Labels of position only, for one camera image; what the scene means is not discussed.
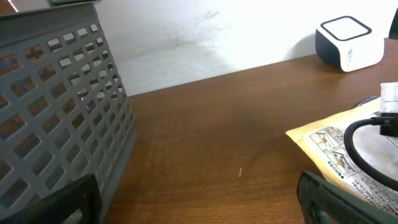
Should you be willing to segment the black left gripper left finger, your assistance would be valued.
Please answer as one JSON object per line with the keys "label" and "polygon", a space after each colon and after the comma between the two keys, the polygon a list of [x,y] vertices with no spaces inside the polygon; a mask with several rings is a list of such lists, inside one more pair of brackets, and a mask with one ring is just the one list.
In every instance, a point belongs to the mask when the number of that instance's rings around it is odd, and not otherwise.
{"label": "black left gripper left finger", "polygon": [[81,211],[80,223],[100,222],[102,201],[95,175],[87,174],[19,212],[1,220],[5,223],[62,223]]}

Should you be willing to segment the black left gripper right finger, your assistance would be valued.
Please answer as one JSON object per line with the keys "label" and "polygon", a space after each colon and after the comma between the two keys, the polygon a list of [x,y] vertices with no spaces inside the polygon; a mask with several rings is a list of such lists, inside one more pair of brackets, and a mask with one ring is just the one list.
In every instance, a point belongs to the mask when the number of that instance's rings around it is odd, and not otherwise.
{"label": "black left gripper right finger", "polygon": [[306,224],[397,223],[397,217],[309,171],[300,175],[297,198]]}

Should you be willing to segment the cream snack bag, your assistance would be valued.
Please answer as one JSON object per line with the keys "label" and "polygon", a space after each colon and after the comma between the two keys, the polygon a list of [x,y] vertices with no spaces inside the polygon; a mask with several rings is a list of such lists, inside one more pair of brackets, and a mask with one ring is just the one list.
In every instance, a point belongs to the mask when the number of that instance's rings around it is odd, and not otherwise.
{"label": "cream snack bag", "polygon": [[330,183],[397,217],[397,113],[379,98],[286,131]]}

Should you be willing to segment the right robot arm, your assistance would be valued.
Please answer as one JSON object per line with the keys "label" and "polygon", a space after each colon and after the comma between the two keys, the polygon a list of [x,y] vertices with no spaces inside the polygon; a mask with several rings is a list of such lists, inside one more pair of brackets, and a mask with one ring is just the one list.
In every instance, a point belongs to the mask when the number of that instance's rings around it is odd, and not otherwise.
{"label": "right robot arm", "polygon": [[396,9],[396,13],[394,14],[394,18],[391,23],[391,27],[389,30],[389,39],[398,39],[398,9]]}

